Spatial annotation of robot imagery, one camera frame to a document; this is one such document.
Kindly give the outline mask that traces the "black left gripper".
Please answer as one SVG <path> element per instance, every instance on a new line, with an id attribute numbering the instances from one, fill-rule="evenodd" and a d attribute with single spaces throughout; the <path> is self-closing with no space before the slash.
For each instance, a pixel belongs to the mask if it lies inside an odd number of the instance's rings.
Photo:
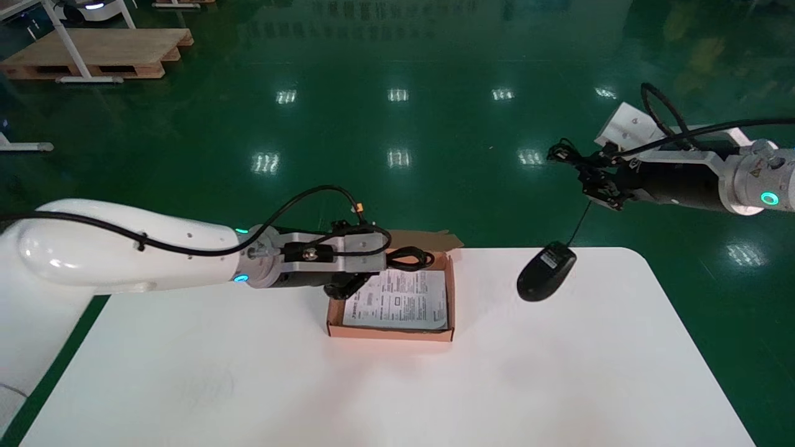
<path id="1" fill-rule="evenodd" d="M 330 235 L 343 237 L 354 226 L 348 220 L 336 220 L 330 223 Z M 375 273 L 346 273 L 330 271 L 293 271 L 282 272 L 269 288 L 292 287 L 324 287 L 327 297 L 332 300 L 349 300 L 356 294 Z"/>

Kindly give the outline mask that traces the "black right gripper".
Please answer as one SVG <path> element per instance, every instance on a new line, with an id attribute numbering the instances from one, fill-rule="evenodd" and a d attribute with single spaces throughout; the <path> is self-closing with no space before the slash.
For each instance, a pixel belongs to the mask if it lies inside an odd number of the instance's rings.
<path id="1" fill-rule="evenodd" d="M 719 177 L 707 165 L 641 163 L 624 166 L 617 160 L 579 162 L 579 181 L 594 204 L 622 211 L 629 198 L 658 205 L 678 205 L 727 212 L 719 195 Z M 618 173 L 618 189 L 614 178 Z"/>

